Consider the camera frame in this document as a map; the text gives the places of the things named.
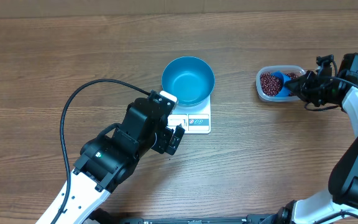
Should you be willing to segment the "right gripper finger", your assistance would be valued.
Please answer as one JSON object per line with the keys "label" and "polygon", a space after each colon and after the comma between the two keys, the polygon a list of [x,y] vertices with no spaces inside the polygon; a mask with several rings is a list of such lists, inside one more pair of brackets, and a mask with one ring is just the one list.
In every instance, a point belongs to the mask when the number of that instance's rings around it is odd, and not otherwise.
{"label": "right gripper finger", "polygon": [[289,89],[290,94],[292,97],[297,97],[301,101],[305,101],[305,97],[303,94],[304,89],[300,86],[286,86],[287,89]]}
{"label": "right gripper finger", "polygon": [[287,89],[300,89],[306,82],[307,75],[302,75],[298,78],[291,79],[284,83]]}

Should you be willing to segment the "blue plastic measuring scoop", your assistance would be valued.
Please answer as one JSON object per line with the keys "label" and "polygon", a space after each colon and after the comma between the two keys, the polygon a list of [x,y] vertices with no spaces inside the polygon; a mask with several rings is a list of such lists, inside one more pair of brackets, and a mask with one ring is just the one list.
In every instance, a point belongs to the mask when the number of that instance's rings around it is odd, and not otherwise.
{"label": "blue plastic measuring scoop", "polygon": [[275,95],[275,97],[288,97],[291,93],[291,91],[284,86],[284,84],[291,80],[291,78],[281,71],[276,71],[272,73],[272,76],[275,78],[278,78],[281,84],[280,91]]}

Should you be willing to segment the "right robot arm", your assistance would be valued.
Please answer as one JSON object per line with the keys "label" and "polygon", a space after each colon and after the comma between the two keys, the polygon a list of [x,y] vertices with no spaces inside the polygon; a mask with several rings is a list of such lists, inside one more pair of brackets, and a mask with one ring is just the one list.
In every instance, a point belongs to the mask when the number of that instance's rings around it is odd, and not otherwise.
{"label": "right robot arm", "polygon": [[265,102],[300,99],[320,112],[339,108],[351,122],[355,140],[334,166],[328,187],[303,200],[293,200],[276,214],[247,216],[248,223],[334,223],[358,219],[358,53],[345,54],[340,65],[333,55],[316,58],[317,69],[295,65],[262,68],[255,79]]}

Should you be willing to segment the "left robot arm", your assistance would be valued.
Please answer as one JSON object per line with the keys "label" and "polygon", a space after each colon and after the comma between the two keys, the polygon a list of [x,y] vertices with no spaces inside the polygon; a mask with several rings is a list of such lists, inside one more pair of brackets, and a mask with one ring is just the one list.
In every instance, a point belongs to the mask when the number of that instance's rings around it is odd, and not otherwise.
{"label": "left robot arm", "polygon": [[70,173],[70,191],[61,191],[38,222],[83,223],[149,149],[173,155],[185,132],[167,125],[176,103],[175,96],[161,92],[129,104],[121,124],[108,126],[82,147]]}

